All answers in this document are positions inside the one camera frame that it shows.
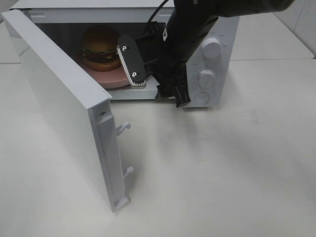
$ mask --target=hamburger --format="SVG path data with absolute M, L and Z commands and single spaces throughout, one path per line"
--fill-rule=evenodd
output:
M 120 67 L 118 39 L 119 33 L 109 26 L 96 25 L 89 28 L 82 37 L 84 64 L 100 72 Z

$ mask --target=microwave door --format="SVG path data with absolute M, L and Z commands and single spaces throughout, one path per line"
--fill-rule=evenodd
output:
M 114 212 L 128 202 L 110 94 L 20 10 L 2 14 L 46 120 Z

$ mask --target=black robotic arm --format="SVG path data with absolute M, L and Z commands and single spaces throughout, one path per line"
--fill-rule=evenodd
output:
M 190 103 L 186 63 L 219 16 L 233 17 L 287 9 L 294 0 L 174 0 L 166 26 L 150 23 L 143 37 L 121 36 L 118 53 L 132 86 L 153 75 L 159 82 L 157 100 L 176 98 Z

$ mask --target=white microwave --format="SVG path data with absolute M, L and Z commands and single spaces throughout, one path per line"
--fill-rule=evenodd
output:
M 117 143 L 130 124 L 116 128 L 110 100 L 154 99 L 158 83 L 151 77 L 142 89 L 127 85 L 105 90 L 74 58 L 89 27 L 106 24 L 138 37 L 159 4 L 160 0 L 20 0 L 2 14 L 45 117 L 113 212 L 128 202 L 124 178 L 132 168 L 122 171 Z M 172 11 L 170 1 L 154 20 L 167 23 Z M 238 21 L 239 17 L 220 18 L 187 62 L 192 100 L 187 107 L 219 104 Z

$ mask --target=cable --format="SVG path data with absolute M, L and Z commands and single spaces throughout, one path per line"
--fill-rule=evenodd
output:
M 149 18 L 149 20 L 147 21 L 146 27 L 144 32 L 147 30 L 147 28 L 149 27 L 151 21 L 153 20 L 153 18 L 156 16 L 157 12 L 159 12 L 159 10 L 168 2 L 169 0 L 164 0 L 159 7 L 157 7 L 157 9 L 153 12 L 153 14 L 151 15 L 151 17 Z

